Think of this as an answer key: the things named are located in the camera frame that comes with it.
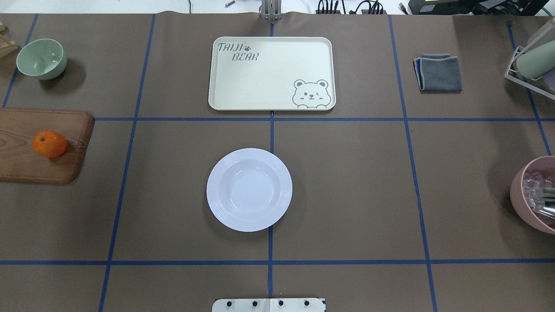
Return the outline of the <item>white round plate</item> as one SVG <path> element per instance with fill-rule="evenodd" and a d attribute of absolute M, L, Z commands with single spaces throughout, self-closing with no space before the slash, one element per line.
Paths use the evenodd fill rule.
<path fill-rule="evenodd" d="M 226 227 L 256 232 L 271 227 L 289 209 L 293 180 L 287 166 L 263 149 L 244 148 L 224 156 L 207 180 L 210 211 Z"/>

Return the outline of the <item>orange fruit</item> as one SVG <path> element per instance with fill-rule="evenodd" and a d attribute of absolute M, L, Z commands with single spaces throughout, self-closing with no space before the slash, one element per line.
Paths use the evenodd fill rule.
<path fill-rule="evenodd" d="M 33 149 L 40 156 L 57 158 L 67 150 L 68 142 L 59 133 L 45 130 L 36 134 L 33 139 Z"/>

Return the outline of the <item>cream bear tray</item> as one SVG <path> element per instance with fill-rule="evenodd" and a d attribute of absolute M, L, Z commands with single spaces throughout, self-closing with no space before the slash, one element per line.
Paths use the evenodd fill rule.
<path fill-rule="evenodd" d="M 328 111 L 336 104 L 331 41 L 219 37 L 208 103 L 217 111 Z"/>

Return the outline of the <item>white mounting plate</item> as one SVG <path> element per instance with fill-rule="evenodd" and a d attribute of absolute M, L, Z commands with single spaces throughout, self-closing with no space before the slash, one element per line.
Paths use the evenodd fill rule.
<path fill-rule="evenodd" d="M 218 299 L 212 312 L 325 312 L 321 298 Z"/>

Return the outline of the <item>grey folded cloth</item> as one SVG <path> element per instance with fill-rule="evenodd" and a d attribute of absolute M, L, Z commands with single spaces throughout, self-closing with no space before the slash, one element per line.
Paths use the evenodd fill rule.
<path fill-rule="evenodd" d="M 459 58 L 449 53 L 423 53 L 414 59 L 414 70 L 420 91 L 432 93 L 460 93 Z"/>

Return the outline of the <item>green ceramic bowl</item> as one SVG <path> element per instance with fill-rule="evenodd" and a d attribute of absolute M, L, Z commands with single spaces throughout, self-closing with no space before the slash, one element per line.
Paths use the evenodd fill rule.
<path fill-rule="evenodd" d="M 58 41 L 38 39 L 20 50 L 16 67 L 20 73 L 37 80 L 54 79 L 66 69 L 67 54 Z"/>

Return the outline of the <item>pink bowl with ice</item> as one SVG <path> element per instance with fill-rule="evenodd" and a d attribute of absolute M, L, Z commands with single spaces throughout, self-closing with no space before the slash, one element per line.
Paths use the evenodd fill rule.
<path fill-rule="evenodd" d="M 554 176 L 555 157 L 542 156 L 531 160 L 515 175 L 511 183 L 510 198 L 513 209 L 529 226 L 539 231 L 554 235 L 554 219 L 535 213 L 526 202 L 522 180 L 526 173 L 539 172 Z"/>

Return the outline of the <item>wooden cutting board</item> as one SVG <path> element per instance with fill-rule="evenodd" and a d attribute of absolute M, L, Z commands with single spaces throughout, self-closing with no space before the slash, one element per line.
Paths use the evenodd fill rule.
<path fill-rule="evenodd" d="M 2 108 L 0 126 L 1 181 L 67 184 L 81 172 L 95 121 L 88 112 Z M 34 137 L 44 130 L 67 140 L 61 156 L 49 159 L 34 151 Z"/>

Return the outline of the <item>green cup on rack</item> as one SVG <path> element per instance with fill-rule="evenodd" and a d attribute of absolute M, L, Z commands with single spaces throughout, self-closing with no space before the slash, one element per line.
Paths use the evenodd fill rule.
<path fill-rule="evenodd" d="M 527 79 L 538 79 L 555 67 L 555 42 L 550 41 L 525 52 L 516 59 L 519 73 Z"/>

